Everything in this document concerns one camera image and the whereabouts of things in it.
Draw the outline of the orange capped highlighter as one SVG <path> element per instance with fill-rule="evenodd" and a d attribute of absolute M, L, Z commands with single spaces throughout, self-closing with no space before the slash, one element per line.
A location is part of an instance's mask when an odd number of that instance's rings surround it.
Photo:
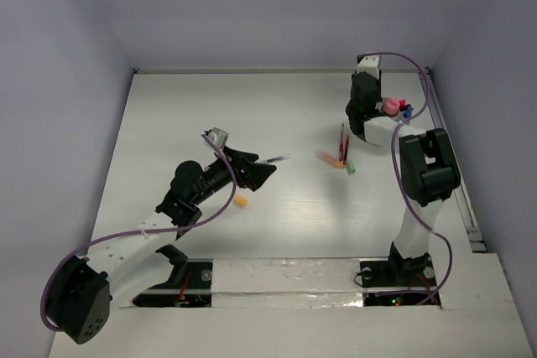
<path fill-rule="evenodd" d="M 234 203 L 237 207 L 243 209 L 243 208 L 245 208 L 245 207 L 248 205 L 248 200 L 247 200 L 246 198 L 242 197 L 241 195 L 236 195 L 236 196 L 234 197 L 234 199 L 233 199 L 233 203 Z"/>

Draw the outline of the orange pastel highlighter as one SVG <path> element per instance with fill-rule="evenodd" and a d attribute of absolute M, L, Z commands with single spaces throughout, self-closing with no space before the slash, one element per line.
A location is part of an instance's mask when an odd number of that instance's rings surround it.
<path fill-rule="evenodd" d="M 345 164 L 342 161 L 339 161 L 337 158 L 331 156 L 329 153 L 322 152 L 317 150 L 315 156 L 322 162 L 327 163 L 335 169 L 344 169 Z"/>

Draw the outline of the clear blue capped pen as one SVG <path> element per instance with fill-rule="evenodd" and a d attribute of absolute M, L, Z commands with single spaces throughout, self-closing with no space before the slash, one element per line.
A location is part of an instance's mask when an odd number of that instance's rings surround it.
<path fill-rule="evenodd" d="M 412 106 L 408 106 L 403 112 L 402 120 L 408 122 L 413 116 L 413 111 L 414 108 Z"/>

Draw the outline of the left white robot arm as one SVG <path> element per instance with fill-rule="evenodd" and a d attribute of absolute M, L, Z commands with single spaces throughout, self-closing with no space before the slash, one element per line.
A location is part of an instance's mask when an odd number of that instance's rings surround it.
<path fill-rule="evenodd" d="M 192 160 L 177 166 L 163 201 L 137 229 L 98 238 L 59 263 L 41 298 L 47 327 L 78 345 L 90 341 L 113 308 L 144 290 L 136 271 L 158 255 L 167 257 L 157 266 L 159 280 L 169 287 L 184 281 L 188 259 L 173 244 L 204 225 L 199 205 L 228 184 L 256 191 L 277 170 L 255 153 L 213 150 L 216 160 L 206 168 Z"/>

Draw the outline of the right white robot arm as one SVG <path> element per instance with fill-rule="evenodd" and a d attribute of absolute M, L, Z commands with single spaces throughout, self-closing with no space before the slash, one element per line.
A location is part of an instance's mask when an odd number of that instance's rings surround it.
<path fill-rule="evenodd" d="M 389 148 L 406 204 L 388 258 L 373 264 L 367 286 L 378 278 L 404 285 L 428 267 L 436 218 L 461 184 L 447 132 L 411 127 L 409 112 L 409 105 L 381 97 L 379 75 L 359 70 L 352 74 L 346 107 L 349 127 L 364 142 Z"/>

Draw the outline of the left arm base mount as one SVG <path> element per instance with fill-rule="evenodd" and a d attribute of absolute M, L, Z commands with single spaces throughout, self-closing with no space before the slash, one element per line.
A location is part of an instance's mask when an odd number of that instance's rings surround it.
<path fill-rule="evenodd" d="M 212 260 L 190 260 L 175 246 L 158 249 L 171 266 L 168 278 L 140 293 L 132 303 L 138 308 L 210 308 Z"/>

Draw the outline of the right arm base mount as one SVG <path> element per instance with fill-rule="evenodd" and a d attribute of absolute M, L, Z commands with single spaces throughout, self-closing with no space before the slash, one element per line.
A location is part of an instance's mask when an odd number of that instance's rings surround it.
<path fill-rule="evenodd" d="M 388 260 L 360 261 L 353 282 L 362 289 L 365 307 L 441 306 L 432 261 L 415 272 L 397 277 Z"/>

